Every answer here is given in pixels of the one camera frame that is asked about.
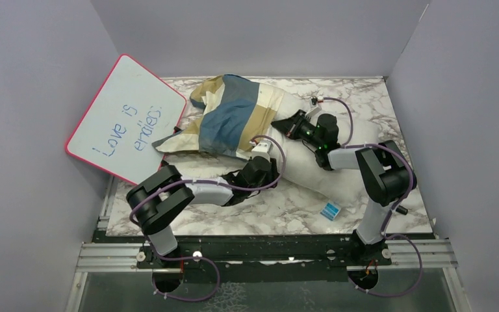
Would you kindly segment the white pillow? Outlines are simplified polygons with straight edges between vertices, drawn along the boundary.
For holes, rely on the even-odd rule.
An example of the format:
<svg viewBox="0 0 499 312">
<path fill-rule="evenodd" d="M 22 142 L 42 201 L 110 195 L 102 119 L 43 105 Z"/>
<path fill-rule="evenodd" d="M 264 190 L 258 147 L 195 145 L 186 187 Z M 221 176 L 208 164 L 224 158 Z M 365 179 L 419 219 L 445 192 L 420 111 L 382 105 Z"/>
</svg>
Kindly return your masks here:
<svg viewBox="0 0 499 312">
<path fill-rule="evenodd" d="M 307 111 L 311 108 L 308 99 L 304 100 L 290 93 L 284 93 L 280 103 L 274 120 L 291 117 L 299 109 Z M 339 142 L 343 143 L 347 141 L 350 134 L 350 119 L 343 104 L 336 101 L 326 101 L 322 110 L 311 118 L 311 122 L 315 123 L 318 116 L 324 113 L 330 113 L 337 118 Z M 352 112 L 352 116 L 353 135 L 349 145 L 378 143 L 381 132 L 380 126 L 356 117 L 354 112 Z M 267 135 L 282 145 L 287 157 L 287 165 L 283 178 L 301 187 L 320 193 L 329 201 L 345 206 L 356 202 L 363 196 L 366 197 L 365 186 L 358 170 L 324 170 L 317 165 L 313 153 L 300 141 L 286 138 L 285 135 L 275 130 L 272 126 L 269 128 Z"/>
</svg>

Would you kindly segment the blue beige checked pillowcase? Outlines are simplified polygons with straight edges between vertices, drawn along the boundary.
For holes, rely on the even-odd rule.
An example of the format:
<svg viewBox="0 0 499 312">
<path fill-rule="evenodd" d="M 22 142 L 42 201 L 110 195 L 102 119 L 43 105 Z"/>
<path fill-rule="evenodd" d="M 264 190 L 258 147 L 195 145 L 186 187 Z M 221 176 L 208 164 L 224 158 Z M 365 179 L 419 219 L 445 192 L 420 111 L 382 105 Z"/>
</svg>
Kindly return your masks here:
<svg viewBox="0 0 499 312">
<path fill-rule="evenodd" d="M 266 135 L 272 122 L 304 106 L 281 88 L 225 74 L 203 81 L 190 95 L 202 116 L 183 130 L 155 141 L 161 153 L 200 152 L 239 159 L 251 156 L 253 137 Z"/>
</svg>

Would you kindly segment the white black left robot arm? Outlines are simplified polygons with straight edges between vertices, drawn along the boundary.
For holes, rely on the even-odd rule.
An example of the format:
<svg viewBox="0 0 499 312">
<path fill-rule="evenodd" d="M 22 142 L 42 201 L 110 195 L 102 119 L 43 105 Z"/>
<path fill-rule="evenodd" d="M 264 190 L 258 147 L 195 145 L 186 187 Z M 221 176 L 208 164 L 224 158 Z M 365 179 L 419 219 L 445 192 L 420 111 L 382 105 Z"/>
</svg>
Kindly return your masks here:
<svg viewBox="0 0 499 312">
<path fill-rule="evenodd" d="M 233 206 L 252 194 L 276 187 L 278 179 L 277 161 L 261 156 L 252 157 L 240 170 L 208 180 L 183 176 L 174 165 L 167 164 L 132 188 L 126 200 L 130 218 L 155 248 L 154 259 L 170 267 L 178 258 L 171 223 L 187 206 Z"/>
</svg>

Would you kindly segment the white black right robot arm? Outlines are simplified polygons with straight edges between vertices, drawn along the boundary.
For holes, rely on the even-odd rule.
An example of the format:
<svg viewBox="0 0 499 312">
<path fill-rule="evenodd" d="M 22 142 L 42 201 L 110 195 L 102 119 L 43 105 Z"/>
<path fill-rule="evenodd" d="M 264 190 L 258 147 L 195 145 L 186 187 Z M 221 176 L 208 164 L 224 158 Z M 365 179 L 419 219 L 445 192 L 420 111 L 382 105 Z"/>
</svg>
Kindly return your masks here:
<svg viewBox="0 0 499 312">
<path fill-rule="evenodd" d="M 377 144 L 342 146 L 339 127 L 332 114 L 319 115 L 311 123 L 299 110 L 272 127 L 292 140 L 313 147 L 315 160 L 324 170 L 357 169 L 368 194 L 365 214 L 350 238 L 350 259 L 359 265 L 371 260 L 381 249 L 385 230 L 400 202 L 416 187 L 415 174 L 393 140 Z"/>
</svg>

